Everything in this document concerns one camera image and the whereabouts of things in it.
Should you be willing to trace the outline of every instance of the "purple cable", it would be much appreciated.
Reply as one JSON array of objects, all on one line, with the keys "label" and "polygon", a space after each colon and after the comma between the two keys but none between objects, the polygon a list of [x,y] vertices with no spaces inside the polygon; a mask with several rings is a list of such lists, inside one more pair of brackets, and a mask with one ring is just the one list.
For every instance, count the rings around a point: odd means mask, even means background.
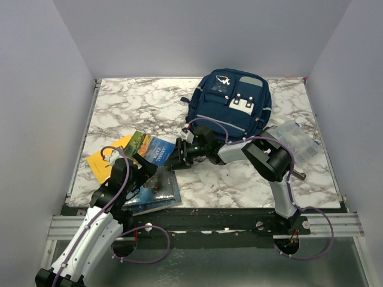
[{"label": "purple cable", "polygon": [[[92,220],[89,221],[89,223],[87,225],[85,225],[86,228],[84,228],[84,230],[80,233],[80,236],[77,238],[77,240],[73,244],[72,249],[68,252],[67,256],[65,257],[64,261],[62,262],[62,265],[67,265],[67,263],[69,262],[69,260],[71,259],[72,255],[73,255],[74,251],[76,250],[76,247],[80,244],[81,240],[83,239],[83,237],[87,233],[87,231],[90,229],[91,225],[97,220],[97,218],[100,216],[100,214],[104,213],[111,206],[111,204],[113,204],[113,202],[120,196],[120,194],[123,192],[123,190],[127,184],[127,180],[129,179],[129,172],[130,172],[129,162],[125,156],[124,151],[122,149],[116,148],[114,146],[105,146],[104,148],[101,149],[102,158],[104,158],[104,150],[107,148],[111,148],[111,149],[114,149],[115,151],[118,151],[122,155],[122,157],[124,158],[125,163],[126,163],[125,180],[122,183],[122,186],[119,189],[119,191],[115,194],[115,196],[96,214],[95,217],[93,217]],[[64,269],[64,267],[61,266],[59,268],[59,270],[57,271],[56,276],[54,277],[54,280],[52,283],[52,287],[56,286],[57,280],[59,280],[60,274],[63,271],[63,269]]]},{"label": "purple cable", "polygon": [[113,257],[116,257],[118,258],[119,260],[123,260],[123,261],[126,261],[126,262],[131,262],[131,263],[136,263],[136,264],[152,264],[152,263],[156,263],[158,261],[161,261],[162,259],[165,258],[165,256],[167,256],[167,254],[169,253],[170,251],[170,237],[168,235],[168,233],[166,232],[165,229],[163,229],[162,227],[159,227],[159,226],[155,226],[155,225],[151,225],[151,226],[147,226],[147,225],[144,225],[144,226],[139,226],[139,227],[136,227],[136,228],[133,228],[127,232],[124,232],[123,234],[121,234],[121,236],[125,236],[129,233],[132,233],[136,230],[140,230],[140,229],[144,229],[144,228],[155,228],[155,229],[158,229],[158,230],[161,230],[163,233],[165,233],[165,236],[168,240],[168,245],[166,247],[166,251],[164,254],[162,254],[160,257],[158,257],[157,259],[154,259],[154,260],[151,260],[151,261],[137,261],[137,260],[133,260],[133,259],[127,259],[127,258],[123,258],[123,257],[118,257],[115,252],[114,252],[114,249],[113,249],[113,245],[111,246],[111,250],[113,252]]},{"label": "purple cable", "polygon": [[290,178],[291,178],[291,175],[293,174],[293,170],[294,170],[294,166],[295,166],[295,159],[294,159],[294,153],[292,152],[292,150],[283,142],[277,140],[277,139],[272,139],[272,138],[267,138],[267,137],[264,137],[264,136],[251,136],[250,138],[247,138],[247,139],[243,139],[242,141],[236,141],[236,142],[229,142],[229,132],[218,122],[214,121],[214,120],[210,120],[208,118],[195,118],[193,120],[191,120],[188,124],[191,124],[192,122],[196,121],[196,120],[206,120],[206,121],[210,121],[212,123],[215,123],[217,124],[218,126],[220,126],[225,134],[226,134],[226,139],[225,139],[225,144],[227,145],[237,145],[237,144],[241,144],[243,142],[248,142],[248,141],[252,141],[254,139],[260,139],[260,140],[264,140],[264,141],[271,141],[271,142],[276,142],[278,145],[280,145],[281,147],[283,147],[287,152],[288,154],[290,155],[291,157],[291,165],[290,165],[290,170],[288,171],[288,174],[287,174],[287,177],[286,177],[286,186],[287,186],[287,191],[288,191],[288,196],[290,198],[290,201],[291,203],[297,207],[297,209],[299,211],[301,211],[302,213],[304,211],[306,211],[307,209],[313,209],[313,210],[316,210],[317,212],[319,212],[320,214],[322,214],[325,219],[327,220],[327,222],[329,223],[329,226],[330,226],[330,230],[331,230],[331,241],[330,241],[330,244],[328,245],[328,247],[322,251],[321,253],[315,255],[315,256],[311,256],[311,257],[297,257],[297,256],[293,256],[293,255],[289,255],[289,254],[286,254],[286,253],[283,253],[278,247],[277,245],[274,245],[276,247],[276,249],[279,251],[279,254],[285,256],[285,257],[289,257],[289,258],[292,258],[292,259],[297,259],[297,260],[310,260],[310,259],[316,259],[316,258],[319,258],[323,255],[325,255],[326,253],[328,253],[328,251],[332,248],[333,244],[334,244],[334,228],[333,228],[333,225],[329,219],[329,217],[327,217],[327,215],[321,211],[320,209],[316,208],[316,207],[312,207],[312,206],[307,206],[307,207],[300,207],[298,206],[296,203],[295,203],[295,200],[294,200],[294,196],[293,196],[293,191],[291,189],[291,184],[290,184]]}]

